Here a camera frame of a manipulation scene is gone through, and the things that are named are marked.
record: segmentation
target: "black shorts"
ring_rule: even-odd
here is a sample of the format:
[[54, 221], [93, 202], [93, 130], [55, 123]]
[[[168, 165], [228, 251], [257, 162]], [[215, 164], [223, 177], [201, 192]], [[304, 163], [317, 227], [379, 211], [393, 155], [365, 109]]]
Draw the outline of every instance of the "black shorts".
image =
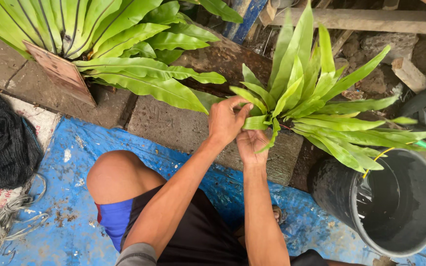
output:
[[[98, 222], [118, 251], [139, 214], [161, 186], [131, 200], [98, 206]], [[291, 259], [293, 266], [327, 266], [314, 250]], [[197, 189], [158, 265], [249, 265], [248, 255], [215, 207]]]

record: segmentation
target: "blue painted wood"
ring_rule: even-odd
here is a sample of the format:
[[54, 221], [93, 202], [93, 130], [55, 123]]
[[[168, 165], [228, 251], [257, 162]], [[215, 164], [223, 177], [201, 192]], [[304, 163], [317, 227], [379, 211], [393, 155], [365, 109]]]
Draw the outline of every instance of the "blue painted wood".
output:
[[233, 9], [243, 17], [242, 24], [228, 22], [223, 36], [237, 44], [242, 44], [252, 25], [259, 17], [268, 0], [236, 0]]
[[[44, 198], [26, 220], [49, 213], [43, 226], [23, 239], [6, 241], [0, 266], [106, 266], [114, 265], [117, 251], [97, 222], [97, 208], [86, 188], [86, 176], [95, 160], [110, 150], [130, 150], [149, 167], [169, 179], [190, 155], [158, 145], [121, 129], [104, 129], [74, 118], [62, 118], [44, 155], [39, 173], [47, 180]], [[213, 164], [200, 184], [230, 228], [244, 221], [242, 173]], [[30, 194], [42, 190], [36, 179]], [[281, 207], [280, 225], [291, 256], [315, 249], [324, 258], [372, 265], [379, 254], [357, 233], [324, 212], [311, 196], [292, 187], [269, 183], [272, 203]], [[25, 227], [14, 224], [11, 232]], [[426, 248], [414, 256], [395, 258], [400, 266], [426, 266]]]

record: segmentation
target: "gray string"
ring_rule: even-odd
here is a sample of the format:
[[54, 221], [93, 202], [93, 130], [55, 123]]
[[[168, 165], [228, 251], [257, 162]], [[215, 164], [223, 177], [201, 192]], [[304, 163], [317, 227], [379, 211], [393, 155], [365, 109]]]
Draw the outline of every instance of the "gray string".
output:
[[[27, 209], [31, 207], [36, 202], [38, 202], [44, 195], [47, 189], [47, 184], [45, 182], [45, 179], [40, 174], [35, 174], [35, 175], [39, 177], [42, 180], [42, 183], [44, 184], [44, 189], [42, 190], [42, 192], [40, 193], [40, 195], [38, 196], [36, 200], [34, 200], [34, 197], [32, 196], [23, 194], [11, 200], [10, 202], [6, 203], [3, 208], [0, 208], [0, 243], [3, 242], [4, 240], [15, 240], [27, 235], [28, 233], [42, 226], [44, 222], [49, 218], [49, 214], [39, 214], [26, 221], [18, 221], [13, 218], [14, 215], [19, 210]], [[31, 224], [27, 225], [27, 228], [24, 228], [8, 236], [9, 229], [11, 229], [13, 222], [22, 223], [22, 222], [36, 221], [39, 219], [40, 219], [39, 223], [32, 222]]]

